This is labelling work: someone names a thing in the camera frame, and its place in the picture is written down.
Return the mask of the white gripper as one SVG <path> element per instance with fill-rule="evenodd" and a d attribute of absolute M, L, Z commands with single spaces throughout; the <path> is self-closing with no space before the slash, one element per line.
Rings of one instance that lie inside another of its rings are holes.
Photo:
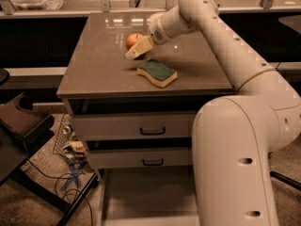
<path fill-rule="evenodd" d="M 164 12 L 158 12 L 150 16 L 150 24 L 148 28 L 148 34 L 150 36 L 143 36 L 143 38 L 134 46 L 128 49 L 125 54 L 127 59 L 133 60 L 144 55 L 153 48 L 153 43 L 162 45 L 170 41 L 170 37 L 166 34 L 162 26 L 163 15 Z"/>

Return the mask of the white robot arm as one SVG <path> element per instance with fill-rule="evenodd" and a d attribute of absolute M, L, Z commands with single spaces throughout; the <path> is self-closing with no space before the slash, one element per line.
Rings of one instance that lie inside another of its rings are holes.
<path fill-rule="evenodd" d="M 234 88 L 195 117 L 192 157 L 199 226 L 278 226 L 268 154 L 301 132 L 301 99 L 290 84 L 218 16 L 212 0 L 179 0 L 150 18 L 129 59 L 198 30 Z"/>

